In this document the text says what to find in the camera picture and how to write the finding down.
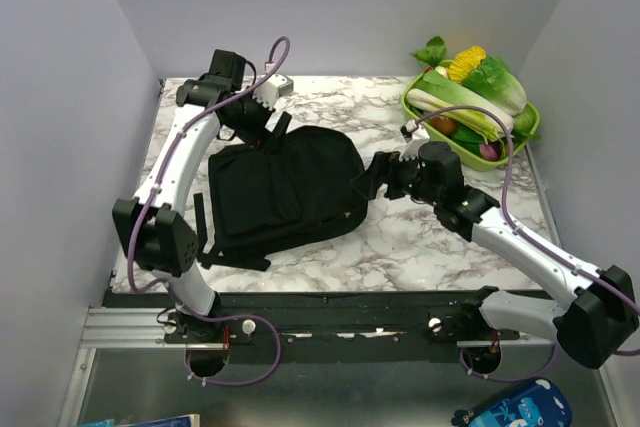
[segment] white marble surface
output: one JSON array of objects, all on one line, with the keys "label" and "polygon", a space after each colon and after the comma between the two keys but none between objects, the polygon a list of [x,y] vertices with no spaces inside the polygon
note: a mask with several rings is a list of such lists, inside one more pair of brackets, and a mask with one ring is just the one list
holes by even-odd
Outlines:
[{"label": "white marble surface", "polygon": [[[293,116],[290,130],[302,124],[345,132],[363,156],[365,166],[374,152],[403,145],[398,131],[403,122],[400,95],[409,78],[294,77],[295,93],[281,99],[278,111]],[[169,79],[161,100],[142,177],[156,161],[168,135],[175,109],[175,92],[182,83]],[[277,115],[271,119],[275,123]],[[224,143],[215,141],[209,153]],[[203,192],[211,222],[207,163],[202,162],[191,189]],[[467,182],[498,197],[504,170],[475,172],[464,167]],[[525,225],[549,236],[531,167],[524,154],[515,163],[509,209]],[[193,204],[185,218],[195,227]],[[213,239],[212,227],[209,238]],[[369,206],[367,219],[355,231],[330,241],[310,244],[268,257],[267,272],[212,266],[202,270],[219,292],[322,292],[477,289],[496,285],[504,289],[536,288],[524,274],[493,253],[469,244],[439,225],[431,209],[408,199],[379,198]],[[137,282],[152,280],[136,273]],[[126,261],[121,254],[113,283],[115,292],[130,291]]]}]

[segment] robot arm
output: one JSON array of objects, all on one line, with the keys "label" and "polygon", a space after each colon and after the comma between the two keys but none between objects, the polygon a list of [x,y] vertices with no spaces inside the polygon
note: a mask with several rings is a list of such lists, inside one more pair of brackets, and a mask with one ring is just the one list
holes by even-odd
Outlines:
[{"label": "robot arm", "polygon": [[[233,129],[234,135],[245,143],[259,145],[271,135],[265,125],[274,112],[273,106],[291,87],[289,79],[274,74],[250,95],[203,116],[207,108],[240,90],[245,63],[233,52],[216,50],[209,72],[180,86],[171,131],[156,164],[133,199],[119,199],[113,208],[118,237],[126,253],[135,222],[151,201],[137,237],[134,260],[140,268],[169,283],[182,302],[205,316],[211,314],[217,295],[194,266],[202,239],[183,218],[189,189],[221,126]],[[176,136],[181,136],[177,145]],[[161,170],[164,175],[157,190]]]},{"label": "robot arm", "polygon": [[[354,188],[374,199],[386,184],[388,199],[408,195],[433,206],[445,228],[497,253],[551,297],[535,299],[485,287],[461,306],[457,318],[443,323],[439,335],[472,340],[479,323],[526,332],[557,340],[580,364],[600,367],[638,328],[637,316],[618,297],[534,247],[527,237],[633,299],[630,277],[616,266],[604,271],[574,258],[518,221],[514,229],[498,200],[465,185],[460,159],[449,145],[429,142],[424,129],[419,132],[422,138],[412,138],[403,152],[376,153],[367,171],[354,179]],[[406,133],[405,129],[403,135],[409,140]]]}]

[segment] gray wall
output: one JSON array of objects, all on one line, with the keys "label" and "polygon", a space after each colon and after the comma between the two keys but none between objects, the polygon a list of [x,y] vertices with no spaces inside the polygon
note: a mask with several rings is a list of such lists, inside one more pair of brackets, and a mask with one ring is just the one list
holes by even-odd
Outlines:
[{"label": "gray wall", "polygon": [[[562,242],[640,290],[640,0],[561,0],[520,73],[542,113],[535,156]],[[640,347],[640,335],[627,347]],[[615,359],[634,406],[640,359]],[[640,425],[629,421],[624,425]]]},{"label": "gray wall", "polygon": [[118,0],[151,64],[194,75],[215,47],[262,63],[287,34],[299,74],[416,72],[408,52],[446,33],[452,51],[478,43],[518,70],[558,0]]},{"label": "gray wall", "polygon": [[0,0],[0,425],[55,425],[157,80],[116,0]]}]

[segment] purple cable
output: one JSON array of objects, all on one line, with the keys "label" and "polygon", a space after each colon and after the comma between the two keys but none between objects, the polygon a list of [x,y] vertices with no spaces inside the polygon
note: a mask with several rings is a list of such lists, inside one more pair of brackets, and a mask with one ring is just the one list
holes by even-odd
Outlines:
[{"label": "purple cable", "polygon": [[184,311],[186,311],[188,314],[192,315],[193,317],[195,317],[198,320],[202,320],[203,322],[210,322],[213,324],[217,324],[220,322],[229,322],[232,320],[238,320],[238,319],[251,319],[251,320],[257,320],[259,322],[262,322],[263,324],[265,324],[267,327],[269,327],[269,330],[271,330],[271,332],[273,333],[273,337],[276,340],[276,356],[273,359],[273,363],[271,364],[271,366],[261,375],[259,375],[258,377],[255,377],[253,379],[249,379],[249,380],[241,380],[238,382],[234,382],[234,381],[227,381],[227,380],[215,380],[215,379],[210,379],[208,377],[200,377],[198,375],[196,375],[193,372],[193,369],[191,368],[191,362],[189,360],[189,356],[185,357],[185,365],[187,367],[187,370],[189,371],[189,375],[193,376],[194,378],[206,383],[206,384],[213,384],[213,385],[224,385],[227,387],[243,387],[245,385],[253,385],[253,384],[257,384],[258,382],[266,379],[267,377],[269,377],[271,374],[273,374],[273,372],[276,370],[276,367],[278,367],[278,364],[280,363],[280,356],[282,354],[282,344],[280,343],[280,335],[278,334],[278,330],[275,328],[275,326],[269,322],[267,319],[265,319],[264,317],[260,317],[259,315],[254,315],[254,314],[241,314],[241,315],[228,315],[226,317],[207,317],[204,316],[202,314],[199,314],[198,312],[196,312],[195,310],[193,310],[191,307],[189,307],[187,304],[185,304],[184,302],[182,302],[178,296],[176,295],[176,293],[174,292],[174,290],[171,288],[171,286],[167,287],[167,291],[169,292],[169,295],[171,296],[171,298],[176,302],[176,304],[178,304],[178,306],[183,309]]},{"label": "purple cable", "polygon": [[[544,367],[542,367],[539,371],[537,371],[535,374],[531,374],[527,377],[519,377],[519,378],[515,378],[515,379],[506,379],[504,377],[489,377],[488,375],[485,374],[480,374],[479,372],[475,372],[473,370],[473,361],[471,359],[471,355],[469,354],[469,352],[467,352],[464,349],[460,349],[460,365],[462,365],[462,367],[464,368],[464,370],[467,371],[467,375],[472,375],[474,377],[478,377],[479,379],[483,379],[483,380],[490,380],[492,382],[500,382],[503,384],[510,384],[512,382],[523,382],[525,380],[529,380],[533,377],[539,377],[542,374],[544,374],[549,367],[551,367],[551,365],[553,365],[553,363],[555,362],[556,358],[558,357],[558,352],[560,351],[560,349],[558,348],[558,344],[555,343],[553,344],[553,351],[551,352],[551,357],[549,357],[549,360],[547,361],[547,363],[544,365]],[[469,364],[471,365],[467,365],[467,363],[464,360],[464,356],[465,354],[467,354],[469,356]]]},{"label": "purple cable", "polygon": [[155,200],[156,195],[158,194],[158,192],[160,191],[160,188],[162,186],[162,180],[164,179],[164,174],[166,173],[167,168],[169,167],[169,164],[171,163],[171,158],[173,157],[173,154],[175,153],[176,149],[178,148],[178,144],[180,144],[180,141],[183,139],[183,135],[186,134],[189,131],[189,129],[191,129],[191,127],[193,127],[195,124],[200,122],[207,115],[210,115],[211,113],[215,112],[216,110],[218,110],[218,109],[220,109],[222,107],[225,107],[225,106],[227,106],[229,104],[232,104],[236,100],[239,100],[242,97],[244,97],[245,95],[250,94],[251,92],[256,90],[258,87],[260,87],[262,84],[264,84],[267,80],[269,80],[278,71],[278,69],[282,66],[282,64],[284,63],[284,61],[287,58],[287,55],[289,55],[289,48],[291,46],[291,41],[289,40],[288,37],[282,36],[278,40],[276,40],[274,42],[273,46],[271,47],[271,51],[269,53],[269,60],[272,60],[275,50],[278,48],[278,46],[282,42],[284,42],[284,51],[283,51],[282,55],[280,56],[278,61],[275,63],[273,68],[269,72],[267,72],[267,74],[264,77],[262,77],[255,84],[247,87],[243,91],[238,92],[235,95],[232,95],[231,97],[228,97],[227,99],[224,99],[223,101],[218,102],[215,105],[207,107],[204,111],[202,111],[200,114],[196,115],[193,119],[191,119],[189,122],[187,122],[184,125],[184,127],[182,128],[182,131],[179,132],[174,137],[173,142],[171,142],[171,144],[169,145],[169,149],[167,149],[167,155],[165,155],[164,159],[162,160],[162,163],[160,164],[160,168],[158,169],[158,175],[157,175],[157,177],[155,179],[156,183],[151,188],[151,192],[149,194],[149,198],[147,199],[147,201],[142,206],[142,210],[140,211],[140,215],[138,215],[138,218],[136,219],[136,222],[133,224],[133,229],[131,231],[131,238],[129,239],[129,247],[127,249],[127,277],[129,279],[129,286],[131,287],[131,290],[134,293],[142,294],[142,293],[146,292],[147,290],[149,290],[151,287],[153,287],[153,286],[155,286],[155,285],[157,285],[159,283],[163,283],[164,282],[163,279],[155,279],[155,280],[152,280],[151,282],[149,282],[145,286],[138,287],[136,285],[136,283],[135,283],[135,279],[134,279],[134,276],[133,276],[133,258],[135,256],[136,243],[138,242],[138,236],[140,235],[140,229],[142,229],[142,224],[145,222],[147,214],[149,213],[149,209],[151,208],[151,204]]}]

